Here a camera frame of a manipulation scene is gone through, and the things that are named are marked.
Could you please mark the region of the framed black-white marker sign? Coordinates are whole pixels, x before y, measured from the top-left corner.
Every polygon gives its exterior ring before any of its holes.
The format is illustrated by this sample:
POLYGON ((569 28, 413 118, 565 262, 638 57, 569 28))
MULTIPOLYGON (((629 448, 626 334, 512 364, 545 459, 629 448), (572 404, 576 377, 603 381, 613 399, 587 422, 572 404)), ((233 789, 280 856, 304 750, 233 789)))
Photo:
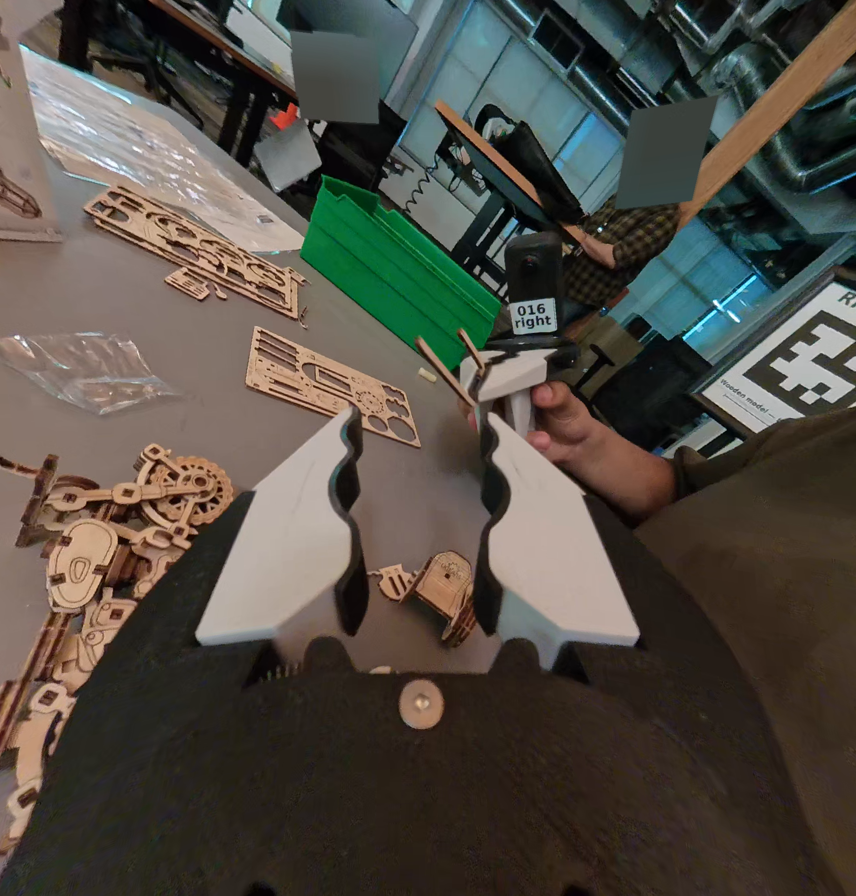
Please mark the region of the framed black-white marker sign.
POLYGON ((693 390, 740 438, 782 420, 856 407, 856 273, 833 267, 727 355, 693 390))

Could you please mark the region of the dark monitor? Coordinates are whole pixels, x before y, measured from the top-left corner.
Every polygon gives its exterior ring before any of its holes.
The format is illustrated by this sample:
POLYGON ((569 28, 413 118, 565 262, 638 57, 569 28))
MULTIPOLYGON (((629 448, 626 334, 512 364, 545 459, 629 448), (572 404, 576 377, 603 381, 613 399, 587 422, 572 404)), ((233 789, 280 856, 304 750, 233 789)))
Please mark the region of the dark monitor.
POLYGON ((390 1, 282 1, 271 20, 288 31, 325 31, 369 39, 385 99, 417 36, 415 21, 390 1))

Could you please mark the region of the slotted wooden puzzle sheet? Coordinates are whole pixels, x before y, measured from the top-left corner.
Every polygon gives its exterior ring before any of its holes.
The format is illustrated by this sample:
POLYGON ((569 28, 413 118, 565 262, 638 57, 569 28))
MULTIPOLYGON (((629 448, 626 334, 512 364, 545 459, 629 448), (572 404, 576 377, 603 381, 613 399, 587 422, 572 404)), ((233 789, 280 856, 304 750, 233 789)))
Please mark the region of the slotted wooden puzzle sheet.
POLYGON ((262 327, 252 333, 245 385, 327 417, 355 407, 366 431, 421 447, 403 390, 262 327))

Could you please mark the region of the plastic-wrapped instruction sheet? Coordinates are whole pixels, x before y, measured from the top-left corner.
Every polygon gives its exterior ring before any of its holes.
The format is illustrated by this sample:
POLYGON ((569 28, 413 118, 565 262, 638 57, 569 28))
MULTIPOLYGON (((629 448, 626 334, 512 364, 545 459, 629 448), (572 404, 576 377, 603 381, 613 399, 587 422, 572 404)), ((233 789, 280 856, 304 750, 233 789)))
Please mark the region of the plastic-wrapped instruction sheet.
POLYGON ((173 124, 123 95, 21 48, 43 148, 68 173, 127 185, 250 251, 299 250, 303 236, 210 161, 173 124))

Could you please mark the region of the black backpack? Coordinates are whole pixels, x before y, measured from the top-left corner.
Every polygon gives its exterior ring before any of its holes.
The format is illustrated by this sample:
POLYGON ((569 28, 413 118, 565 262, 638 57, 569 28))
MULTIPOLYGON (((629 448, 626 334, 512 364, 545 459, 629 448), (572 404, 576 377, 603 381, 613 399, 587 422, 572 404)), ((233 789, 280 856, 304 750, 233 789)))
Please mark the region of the black backpack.
POLYGON ((527 123, 516 122, 499 106, 488 103, 480 109, 474 128, 482 139, 534 186, 541 205, 557 221, 567 225, 577 225, 583 221, 583 207, 527 123))

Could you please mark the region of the wooden arch-shaped piece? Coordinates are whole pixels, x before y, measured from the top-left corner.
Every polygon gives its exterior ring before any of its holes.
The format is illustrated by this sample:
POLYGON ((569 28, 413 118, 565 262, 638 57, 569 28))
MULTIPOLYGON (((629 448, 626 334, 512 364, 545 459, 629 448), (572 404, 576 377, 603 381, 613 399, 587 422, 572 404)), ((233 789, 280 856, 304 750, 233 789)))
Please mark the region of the wooden arch-shaped piece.
POLYGON ((471 385, 468 388, 462 386, 462 384, 456 379, 456 376, 453 375, 453 373, 449 369, 447 369, 440 358, 431 349, 429 344, 421 336, 415 337, 415 348, 431 365, 434 372, 440 377, 440 379, 442 379, 443 382, 445 382, 453 390, 457 398, 460 399, 465 405, 467 405, 469 409, 476 411, 479 407, 478 392, 487 374, 488 364, 482 358, 477 347, 474 345, 469 334, 464 328, 459 328, 456 331, 456 335, 460 342, 462 342, 465 346, 467 354, 475 364, 474 377, 471 380, 471 385))

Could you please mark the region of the long wooden table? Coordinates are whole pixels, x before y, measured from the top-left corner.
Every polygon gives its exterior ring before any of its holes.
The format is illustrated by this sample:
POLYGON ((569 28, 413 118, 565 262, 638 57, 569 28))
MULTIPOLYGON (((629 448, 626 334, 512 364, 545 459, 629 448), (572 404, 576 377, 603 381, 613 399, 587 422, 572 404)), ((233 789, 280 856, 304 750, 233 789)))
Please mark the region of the long wooden table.
POLYGON ((240 39, 208 23, 187 2, 65 1, 59 17, 60 62, 87 73, 94 62, 138 73, 157 101, 170 105, 175 99, 199 129, 203 119, 170 80, 165 50, 175 50, 228 81, 230 96, 217 145, 243 168, 251 162, 269 108, 298 101, 290 75, 243 49, 240 39))

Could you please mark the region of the wooden curved toothed piece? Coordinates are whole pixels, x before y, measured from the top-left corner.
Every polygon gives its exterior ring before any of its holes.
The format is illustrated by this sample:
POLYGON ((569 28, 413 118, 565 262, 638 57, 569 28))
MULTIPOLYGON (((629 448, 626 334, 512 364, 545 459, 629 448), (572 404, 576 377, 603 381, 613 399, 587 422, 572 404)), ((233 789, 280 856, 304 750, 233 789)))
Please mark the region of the wooden curved toothed piece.
POLYGON ((384 566, 380 569, 369 571, 368 577, 378 579, 377 587, 390 601, 400 603, 408 593, 413 575, 407 572, 403 566, 396 564, 384 566))

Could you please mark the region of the green plastic bin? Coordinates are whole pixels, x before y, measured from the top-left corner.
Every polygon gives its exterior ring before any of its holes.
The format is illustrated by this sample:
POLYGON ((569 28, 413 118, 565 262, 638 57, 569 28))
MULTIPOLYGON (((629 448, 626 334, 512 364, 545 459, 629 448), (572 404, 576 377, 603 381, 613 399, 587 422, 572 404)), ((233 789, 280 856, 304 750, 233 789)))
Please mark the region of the green plastic bin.
POLYGON ((448 368, 481 350, 501 301, 379 196, 322 175, 300 257, 415 348, 421 337, 448 368))

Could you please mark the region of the person's right hand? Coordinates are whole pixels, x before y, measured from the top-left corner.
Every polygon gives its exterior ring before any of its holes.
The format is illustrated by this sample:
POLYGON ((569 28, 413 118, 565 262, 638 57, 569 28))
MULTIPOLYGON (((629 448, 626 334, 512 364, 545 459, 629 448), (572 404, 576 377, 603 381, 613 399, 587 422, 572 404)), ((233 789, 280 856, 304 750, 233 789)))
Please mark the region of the person's right hand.
POLYGON ((531 403, 534 423, 526 441, 569 475, 584 475, 590 469, 603 425, 563 382, 535 386, 531 403))

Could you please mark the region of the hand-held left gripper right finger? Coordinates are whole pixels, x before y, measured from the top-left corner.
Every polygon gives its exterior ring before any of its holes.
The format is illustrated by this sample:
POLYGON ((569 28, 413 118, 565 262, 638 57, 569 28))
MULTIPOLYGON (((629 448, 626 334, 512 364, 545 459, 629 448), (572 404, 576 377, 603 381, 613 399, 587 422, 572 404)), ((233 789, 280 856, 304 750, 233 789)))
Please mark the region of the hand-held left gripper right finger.
POLYGON ((585 493, 496 413, 480 426, 473 607, 482 632, 534 645, 552 670, 568 644, 635 648, 640 631, 585 493))

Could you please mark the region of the wooden-top standing table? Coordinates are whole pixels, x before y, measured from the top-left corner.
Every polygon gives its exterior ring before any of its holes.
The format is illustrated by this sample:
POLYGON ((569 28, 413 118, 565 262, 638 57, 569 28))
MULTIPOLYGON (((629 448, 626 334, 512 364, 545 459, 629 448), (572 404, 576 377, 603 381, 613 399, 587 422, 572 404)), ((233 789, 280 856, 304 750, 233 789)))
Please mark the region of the wooden-top standing table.
POLYGON ((452 259, 476 279, 490 280, 501 294, 505 271, 493 258, 492 248, 510 223, 515 224, 516 236, 524 230, 565 234, 576 225, 557 221, 546 211, 534 186, 447 103, 438 100, 435 110, 451 140, 465 151, 471 168, 481 175, 489 191, 489 198, 452 249, 452 259))

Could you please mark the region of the wooden beam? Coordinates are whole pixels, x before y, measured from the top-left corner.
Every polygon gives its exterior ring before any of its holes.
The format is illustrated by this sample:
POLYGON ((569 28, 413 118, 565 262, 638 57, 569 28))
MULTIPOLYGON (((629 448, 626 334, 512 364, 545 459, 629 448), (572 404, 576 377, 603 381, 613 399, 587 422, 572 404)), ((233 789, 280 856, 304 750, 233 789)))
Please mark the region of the wooden beam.
POLYGON ((856 53, 856 1, 849 1, 704 158, 680 229, 727 185, 856 53))

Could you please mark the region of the clear plastic bag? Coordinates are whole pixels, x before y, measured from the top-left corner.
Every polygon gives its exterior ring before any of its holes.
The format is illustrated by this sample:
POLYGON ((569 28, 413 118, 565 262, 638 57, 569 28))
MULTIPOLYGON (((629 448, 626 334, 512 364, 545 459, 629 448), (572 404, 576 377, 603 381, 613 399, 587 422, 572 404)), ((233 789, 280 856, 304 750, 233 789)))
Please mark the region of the clear plastic bag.
POLYGON ((54 398, 99 417, 184 397, 151 370, 131 339, 117 334, 9 334, 0 337, 0 362, 54 398))

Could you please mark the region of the large emptied wooden puzzle sheet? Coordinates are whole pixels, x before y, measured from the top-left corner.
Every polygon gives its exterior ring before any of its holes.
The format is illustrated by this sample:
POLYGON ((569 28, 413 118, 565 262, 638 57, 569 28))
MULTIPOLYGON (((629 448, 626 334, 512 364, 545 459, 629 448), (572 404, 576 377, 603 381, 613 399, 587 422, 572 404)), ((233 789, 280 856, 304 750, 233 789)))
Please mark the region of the large emptied wooden puzzle sheet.
POLYGON ((248 298, 279 315, 303 321, 299 289, 307 280, 243 249, 166 205, 123 187, 108 187, 84 211, 100 229, 187 267, 209 282, 210 296, 248 298))

